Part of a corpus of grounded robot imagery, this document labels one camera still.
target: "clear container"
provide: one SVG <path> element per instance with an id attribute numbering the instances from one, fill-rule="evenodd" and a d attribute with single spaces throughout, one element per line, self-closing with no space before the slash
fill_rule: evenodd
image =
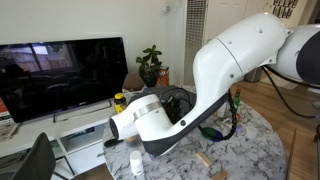
<path id="1" fill-rule="evenodd" d="M 124 142 L 126 143 L 126 145 L 128 147 L 137 147 L 140 145 L 141 139 L 140 139 L 139 135 L 135 135 L 135 136 L 132 136 L 132 137 L 125 139 Z"/>

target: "yellow bottle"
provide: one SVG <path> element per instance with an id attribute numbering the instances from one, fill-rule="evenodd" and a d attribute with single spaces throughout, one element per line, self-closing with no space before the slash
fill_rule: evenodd
<path id="1" fill-rule="evenodd" d="M 122 112 L 127 107 L 127 100 L 122 93 L 114 95 L 114 109 L 116 113 Z"/>

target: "wooden block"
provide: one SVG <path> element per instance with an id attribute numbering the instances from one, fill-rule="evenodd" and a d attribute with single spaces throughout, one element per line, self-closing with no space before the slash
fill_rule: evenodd
<path id="1" fill-rule="evenodd" d="M 207 167 L 212 165 L 210 159 L 208 159 L 207 156 L 203 154 L 203 152 L 197 152 L 197 156 Z"/>
<path id="2" fill-rule="evenodd" d="M 214 176 L 211 177 L 211 180 L 225 180 L 228 177 L 228 173 L 226 171 L 220 171 Z"/>

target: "small bottle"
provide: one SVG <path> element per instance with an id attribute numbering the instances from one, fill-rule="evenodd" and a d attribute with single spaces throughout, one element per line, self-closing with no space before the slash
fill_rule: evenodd
<path id="1" fill-rule="evenodd" d="M 114 95 L 114 109 L 116 113 L 119 114 L 127 107 L 127 100 L 122 93 L 117 93 Z"/>
<path id="2" fill-rule="evenodd" d="M 114 95 L 114 109 L 116 113 L 119 114 L 127 107 L 127 100 L 122 93 L 117 93 Z M 140 139 L 138 136 L 132 136 L 124 140 L 127 146 L 136 147 L 140 144 Z"/>
<path id="3" fill-rule="evenodd" d="M 236 94 L 232 98 L 232 101 L 233 101 L 233 104 L 234 104 L 234 108 L 236 109 L 236 112 L 237 112 L 237 110 L 239 108 L 239 104 L 240 104 L 240 93 L 241 93 L 241 89 L 238 88 L 236 90 Z"/>
<path id="4" fill-rule="evenodd" d="M 132 151 L 130 154 L 130 166 L 134 175 L 143 173 L 142 156 L 140 151 Z"/>
<path id="5" fill-rule="evenodd" d="M 157 87 L 169 86 L 169 67 L 160 66 Z"/>

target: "white cylinder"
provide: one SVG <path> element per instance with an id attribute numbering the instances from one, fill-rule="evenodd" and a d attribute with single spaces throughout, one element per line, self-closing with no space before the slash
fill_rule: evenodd
<path id="1" fill-rule="evenodd" d="M 276 54 L 287 36 L 288 30 L 279 18 L 260 13 L 234 24 L 217 39 L 232 54 L 241 72 L 247 74 Z"/>
<path id="2" fill-rule="evenodd" d="M 143 173 L 142 156 L 140 151 L 132 151 L 130 154 L 130 166 L 134 175 Z"/>

